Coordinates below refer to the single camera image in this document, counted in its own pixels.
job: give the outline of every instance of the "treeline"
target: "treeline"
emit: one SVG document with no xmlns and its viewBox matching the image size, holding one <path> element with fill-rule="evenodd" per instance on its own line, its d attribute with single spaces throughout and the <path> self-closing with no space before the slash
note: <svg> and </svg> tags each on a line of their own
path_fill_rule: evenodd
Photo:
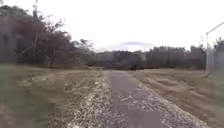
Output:
<svg viewBox="0 0 224 128">
<path fill-rule="evenodd" d="M 106 69 L 135 70 L 144 68 L 218 69 L 224 65 L 224 40 L 214 46 L 161 46 L 147 52 L 106 51 L 95 53 L 88 40 L 71 40 L 49 17 L 33 14 L 18 7 L 0 7 L 0 62 L 13 62 L 50 68 L 100 66 Z"/>
<path fill-rule="evenodd" d="M 148 52 L 112 51 L 97 53 L 94 65 L 113 69 L 185 68 L 205 69 L 205 48 L 191 46 L 190 50 L 179 47 L 154 47 Z"/>
<path fill-rule="evenodd" d="M 91 58 L 87 40 L 72 41 L 49 17 L 16 6 L 0 7 L 0 61 L 44 67 L 84 65 Z"/>
</svg>

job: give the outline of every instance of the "sky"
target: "sky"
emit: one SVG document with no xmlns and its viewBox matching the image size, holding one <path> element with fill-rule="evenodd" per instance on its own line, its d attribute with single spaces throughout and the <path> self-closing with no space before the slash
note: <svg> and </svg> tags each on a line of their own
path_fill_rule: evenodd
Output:
<svg viewBox="0 0 224 128">
<path fill-rule="evenodd" d="M 35 0 L 4 0 L 32 10 Z M 74 40 L 91 40 L 96 51 L 148 50 L 153 46 L 206 45 L 206 32 L 224 22 L 223 0 L 39 0 L 38 10 Z M 224 25 L 209 34 L 223 37 Z"/>
</svg>

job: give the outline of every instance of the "utility pole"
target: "utility pole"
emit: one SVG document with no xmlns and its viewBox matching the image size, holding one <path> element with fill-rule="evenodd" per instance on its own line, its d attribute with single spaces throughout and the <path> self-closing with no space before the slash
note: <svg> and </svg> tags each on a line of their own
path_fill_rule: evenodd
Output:
<svg viewBox="0 0 224 128">
<path fill-rule="evenodd" d="M 215 63 L 215 61 L 214 61 L 214 54 L 212 53 L 212 52 L 214 52 L 214 51 L 212 51 L 212 46 L 210 46 L 209 45 L 209 42 L 208 42 L 208 35 L 211 33 L 211 32 L 213 32 L 214 30 L 216 30 L 218 27 L 220 27 L 220 26 L 222 26 L 224 24 L 224 22 L 222 22 L 221 24 L 219 24 L 219 25 L 217 25 L 216 27 L 214 27 L 213 29 L 211 29 L 210 31 L 208 31 L 208 32 L 206 32 L 206 40 L 207 40 L 207 66 L 210 66 L 209 64 L 211 63 L 211 67 L 210 67 L 210 69 L 208 69 L 208 67 L 206 66 L 206 68 L 207 68 L 207 70 L 208 70 L 208 73 L 206 74 L 206 77 L 208 77 L 210 74 L 211 74 L 211 70 L 214 68 L 214 63 Z M 209 52 L 209 49 L 211 49 L 211 53 L 210 54 L 212 54 L 212 55 L 210 55 L 210 56 L 208 56 L 208 52 Z"/>
</svg>

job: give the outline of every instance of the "grass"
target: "grass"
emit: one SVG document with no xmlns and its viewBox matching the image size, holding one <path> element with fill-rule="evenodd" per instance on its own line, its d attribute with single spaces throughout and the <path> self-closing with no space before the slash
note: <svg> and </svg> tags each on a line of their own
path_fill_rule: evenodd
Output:
<svg viewBox="0 0 224 128">
<path fill-rule="evenodd" d="M 203 77 L 203 71 L 161 69 L 129 73 L 211 127 L 224 127 L 223 83 L 218 85 L 217 80 Z"/>
<path fill-rule="evenodd" d="M 4 121 L 1 116 L 7 116 L 12 123 L 6 128 L 65 128 L 74 109 L 93 91 L 101 75 L 90 70 L 2 65 L 0 108 L 6 106 L 13 114 L 0 115 L 0 123 Z"/>
</svg>

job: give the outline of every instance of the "road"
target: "road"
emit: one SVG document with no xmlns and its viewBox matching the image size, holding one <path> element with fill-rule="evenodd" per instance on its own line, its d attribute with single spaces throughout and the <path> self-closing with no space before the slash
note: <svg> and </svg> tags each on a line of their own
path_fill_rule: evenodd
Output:
<svg viewBox="0 0 224 128">
<path fill-rule="evenodd" d="M 208 128 L 123 71 L 104 71 L 108 82 L 76 113 L 73 126 L 106 128 Z"/>
</svg>

